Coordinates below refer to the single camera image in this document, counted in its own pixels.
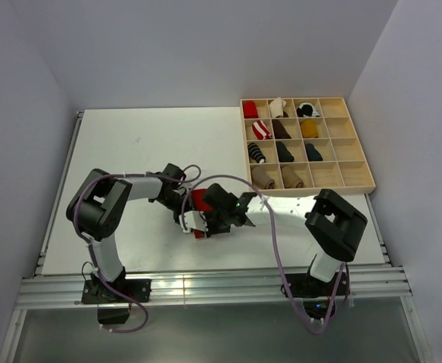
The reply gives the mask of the red patterned sock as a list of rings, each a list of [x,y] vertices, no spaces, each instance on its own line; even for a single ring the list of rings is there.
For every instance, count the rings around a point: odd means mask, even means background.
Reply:
[[[211,213],[213,212],[213,208],[204,202],[203,196],[207,189],[206,188],[199,188],[195,189],[191,192],[191,204],[192,208],[199,212],[199,216],[201,217],[203,223],[204,223],[204,230],[194,230],[194,237],[196,240],[208,238],[208,220],[211,217]]]

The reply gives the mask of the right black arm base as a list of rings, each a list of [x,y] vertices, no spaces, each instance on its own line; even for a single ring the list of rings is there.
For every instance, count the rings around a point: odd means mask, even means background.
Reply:
[[[326,318],[328,307],[332,303],[329,317],[337,311],[335,298],[344,297],[344,303],[350,294],[350,275],[347,271],[336,273],[329,282],[322,282],[307,273],[286,274],[285,280],[293,299],[302,299],[303,305],[292,303],[297,317],[304,321],[310,319],[321,321]]]

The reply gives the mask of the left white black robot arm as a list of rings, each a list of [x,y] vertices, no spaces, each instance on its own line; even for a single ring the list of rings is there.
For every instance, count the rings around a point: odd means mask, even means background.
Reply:
[[[173,213],[179,223],[184,194],[179,189],[189,183],[186,170],[169,163],[161,172],[110,174],[93,169],[70,201],[66,217],[75,232],[87,243],[94,275],[103,279],[99,293],[109,302],[125,296],[125,268],[120,261],[115,231],[129,201],[157,202]]]

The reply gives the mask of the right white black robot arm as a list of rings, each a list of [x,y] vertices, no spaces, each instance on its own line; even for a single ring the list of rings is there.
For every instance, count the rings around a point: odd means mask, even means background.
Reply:
[[[357,208],[331,189],[313,197],[270,197],[245,192],[237,197],[221,185],[206,189],[202,200],[207,234],[228,233],[232,226],[298,228],[309,231],[322,252],[310,264],[307,288],[324,294],[342,263],[352,262],[362,240],[368,219]]]

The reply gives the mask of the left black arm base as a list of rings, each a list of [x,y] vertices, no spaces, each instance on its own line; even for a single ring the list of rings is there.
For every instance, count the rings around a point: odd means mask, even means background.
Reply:
[[[97,319],[100,324],[109,327],[125,324],[130,316],[133,303],[123,297],[147,303],[151,294],[151,279],[127,279],[123,271],[119,277],[107,283],[107,288],[93,273],[83,286],[81,303],[97,305]]]

